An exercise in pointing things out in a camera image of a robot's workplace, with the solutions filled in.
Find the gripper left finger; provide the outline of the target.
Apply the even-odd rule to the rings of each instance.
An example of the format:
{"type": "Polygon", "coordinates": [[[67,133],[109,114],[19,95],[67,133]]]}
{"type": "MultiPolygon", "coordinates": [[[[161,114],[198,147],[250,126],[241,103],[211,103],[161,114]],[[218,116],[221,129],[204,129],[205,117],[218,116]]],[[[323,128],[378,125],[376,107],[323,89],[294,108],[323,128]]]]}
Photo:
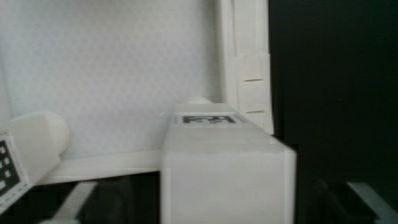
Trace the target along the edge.
{"type": "Polygon", "coordinates": [[[159,224],[159,177],[120,176],[79,182],[38,224],[159,224]]]}

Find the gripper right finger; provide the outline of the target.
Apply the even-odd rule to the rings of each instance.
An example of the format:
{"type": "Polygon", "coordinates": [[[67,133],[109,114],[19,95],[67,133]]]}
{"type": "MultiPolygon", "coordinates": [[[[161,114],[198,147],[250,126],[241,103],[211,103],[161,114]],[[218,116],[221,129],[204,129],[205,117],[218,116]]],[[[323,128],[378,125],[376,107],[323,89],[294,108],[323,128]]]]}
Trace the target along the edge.
{"type": "Polygon", "coordinates": [[[365,182],[315,180],[301,224],[398,224],[398,210],[365,182]]]}

